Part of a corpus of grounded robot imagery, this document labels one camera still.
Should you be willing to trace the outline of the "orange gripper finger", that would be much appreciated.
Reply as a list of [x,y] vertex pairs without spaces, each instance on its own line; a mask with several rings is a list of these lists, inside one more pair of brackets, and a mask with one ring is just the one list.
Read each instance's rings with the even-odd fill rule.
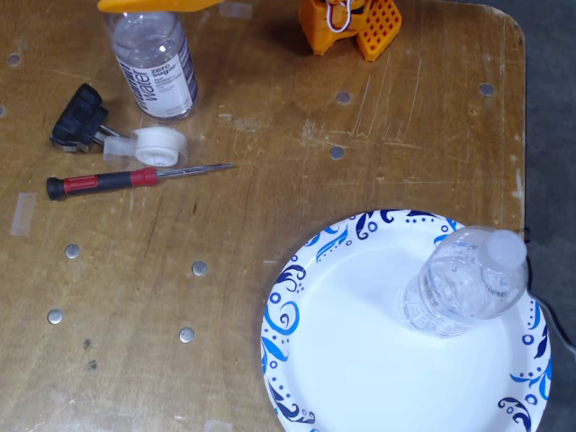
[[100,0],[97,8],[103,13],[193,13],[221,2],[222,0]]

